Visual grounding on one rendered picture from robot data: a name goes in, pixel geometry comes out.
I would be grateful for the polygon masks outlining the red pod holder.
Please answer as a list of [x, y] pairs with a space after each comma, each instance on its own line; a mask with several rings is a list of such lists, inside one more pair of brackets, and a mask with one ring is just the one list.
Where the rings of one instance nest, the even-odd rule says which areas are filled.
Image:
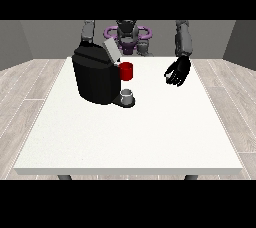
[[133, 78], [133, 64], [130, 62], [122, 62], [119, 64], [120, 79], [129, 81]]

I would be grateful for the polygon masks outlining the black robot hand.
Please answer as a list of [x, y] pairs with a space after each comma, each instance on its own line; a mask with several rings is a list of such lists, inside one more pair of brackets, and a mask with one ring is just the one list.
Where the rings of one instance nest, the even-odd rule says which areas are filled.
[[173, 62], [166, 72], [166, 74], [172, 73], [172, 77], [166, 82], [170, 85], [181, 86], [186, 80], [191, 68], [191, 61], [188, 56], [181, 56], [175, 62]]

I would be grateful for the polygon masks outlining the pale grey machine lid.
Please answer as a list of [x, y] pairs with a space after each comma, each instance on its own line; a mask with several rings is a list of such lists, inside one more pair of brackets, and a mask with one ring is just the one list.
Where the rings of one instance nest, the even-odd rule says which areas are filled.
[[103, 46], [107, 51], [109, 58], [113, 63], [116, 63], [120, 57], [122, 56], [121, 52], [119, 51], [116, 42], [113, 38], [109, 38], [103, 42]]

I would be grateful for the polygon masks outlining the small grey cup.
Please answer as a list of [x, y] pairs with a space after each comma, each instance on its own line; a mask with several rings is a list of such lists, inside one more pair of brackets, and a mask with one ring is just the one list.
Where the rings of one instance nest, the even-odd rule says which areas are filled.
[[133, 93], [130, 89], [123, 89], [120, 92], [120, 96], [121, 96], [121, 103], [124, 105], [129, 105], [133, 101]]

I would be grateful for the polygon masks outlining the black coffee machine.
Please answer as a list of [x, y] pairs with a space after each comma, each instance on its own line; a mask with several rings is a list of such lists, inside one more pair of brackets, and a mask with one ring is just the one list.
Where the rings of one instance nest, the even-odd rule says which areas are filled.
[[116, 104], [123, 108], [135, 105], [121, 103], [119, 64], [114, 64], [107, 51], [94, 43], [82, 41], [74, 51], [72, 63], [79, 94], [85, 100], [100, 105]]

